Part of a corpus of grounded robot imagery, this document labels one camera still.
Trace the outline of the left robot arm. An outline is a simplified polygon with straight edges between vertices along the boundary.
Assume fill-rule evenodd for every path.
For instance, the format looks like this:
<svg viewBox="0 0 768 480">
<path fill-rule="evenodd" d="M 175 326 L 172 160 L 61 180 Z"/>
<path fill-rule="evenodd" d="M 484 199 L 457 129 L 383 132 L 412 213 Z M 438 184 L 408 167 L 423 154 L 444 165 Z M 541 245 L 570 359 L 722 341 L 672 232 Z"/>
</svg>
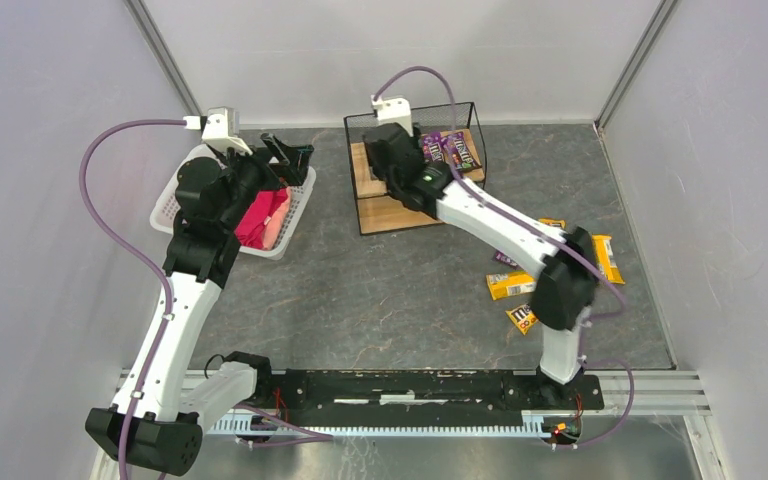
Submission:
<svg viewBox="0 0 768 480">
<path fill-rule="evenodd" d="M 226 355 L 190 393 L 182 390 L 198 336 L 239 254 L 236 227 L 260 193 L 310 181 L 311 145 L 287 145 L 269 133 L 261 141 L 254 149 L 238 138 L 205 141 L 162 193 L 177 208 L 165 260 L 151 265 L 161 283 L 155 312 L 123 386 L 85 422 L 121 479 L 134 468 L 186 474 L 205 433 L 228 410 L 273 394 L 268 358 L 242 352 Z"/>
</svg>

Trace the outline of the yellow M&M candy bag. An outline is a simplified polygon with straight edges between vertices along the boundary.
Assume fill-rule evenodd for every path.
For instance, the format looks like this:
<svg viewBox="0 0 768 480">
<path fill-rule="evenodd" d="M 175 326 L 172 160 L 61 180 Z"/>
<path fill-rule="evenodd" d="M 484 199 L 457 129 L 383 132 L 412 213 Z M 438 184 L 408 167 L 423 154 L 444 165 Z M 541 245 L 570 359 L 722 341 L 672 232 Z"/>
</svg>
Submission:
<svg viewBox="0 0 768 480">
<path fill-rule="evenodd" d="M 528 332 L 539 323 L 538 318 L 528 304 L 522 304 L 511 310 L 507 310 L 506 315 L 522 335 L 527 335 Z"/>
</svg>

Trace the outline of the yellow candy bag backside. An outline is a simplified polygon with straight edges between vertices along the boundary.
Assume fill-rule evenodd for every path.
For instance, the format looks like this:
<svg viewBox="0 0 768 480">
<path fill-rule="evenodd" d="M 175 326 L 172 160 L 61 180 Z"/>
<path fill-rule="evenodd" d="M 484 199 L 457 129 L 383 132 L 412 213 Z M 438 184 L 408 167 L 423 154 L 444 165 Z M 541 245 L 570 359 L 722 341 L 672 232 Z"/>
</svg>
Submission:
<svg viewBox="0 0 768 480">
<path fill-rule="evenodd" d="M 536 287 L 536 280 L 524 271 L 490 274 L 485 279 L 491 299 L 494 301 L 529 294 Z"/>
</svg>

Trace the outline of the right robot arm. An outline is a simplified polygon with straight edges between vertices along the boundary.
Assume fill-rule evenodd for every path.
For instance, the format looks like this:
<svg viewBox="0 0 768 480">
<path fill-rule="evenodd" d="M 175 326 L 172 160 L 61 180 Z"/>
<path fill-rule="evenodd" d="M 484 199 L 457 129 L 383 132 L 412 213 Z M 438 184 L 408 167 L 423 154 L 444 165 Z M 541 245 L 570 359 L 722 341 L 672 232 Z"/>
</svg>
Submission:
<svg viewBox="0 0 768 480">
<path fill-rule="evenodd" d="M 362 135 L 367 161 L 388 195 L 411 211 L 455 226 L 511 257 L 534 281 L 529 306 L 545 327 L 538 371 L 565 385 L 583 369 L 580 330 L 591 314 L 599 270 L 591 234 L 566 232 L 513 209 L 443 160 L 428 162 L 396 123 Z"/>
</svg>

